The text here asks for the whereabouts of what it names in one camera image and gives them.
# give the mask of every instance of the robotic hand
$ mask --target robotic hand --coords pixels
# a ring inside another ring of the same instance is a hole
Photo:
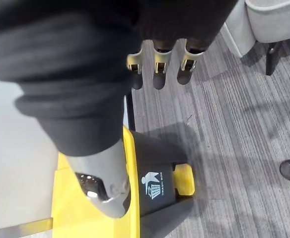
[[[123,98],[143,84],[142,40],[153,40],[161,89],[176,40],[187,39],[177,77],[186,84],[235,3],[0,0],[0,80],[21,87],[17,108],[38,120],[106,215],[122,217],[130,204]]]

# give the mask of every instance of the yellow pedal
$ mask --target yellow pedal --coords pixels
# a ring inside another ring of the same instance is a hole
[[[176,165],[173,172],[175,188],[179,195],[191,196],[195,193],[193,170],[188,164]]]

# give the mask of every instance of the black sweater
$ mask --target black sweater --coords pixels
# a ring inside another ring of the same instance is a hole
[[[135,2],[0,0],[0,80],[18,83],[17,108],[66,155],[103,151],[122,136],[126,56],[141,43],[131,31]]]

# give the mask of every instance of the striped carpet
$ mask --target striped carpet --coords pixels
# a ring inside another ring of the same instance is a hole
[[[168,237],[290,238],[290,183],[278,172],[290,159],[290,40],[266,76],[267,45],[238,59],[218,35],[186,86],[176,81],[180,41],[160,91],[151,45],[133,91],[136,130],[181,145],[197,185],[194,211]]]

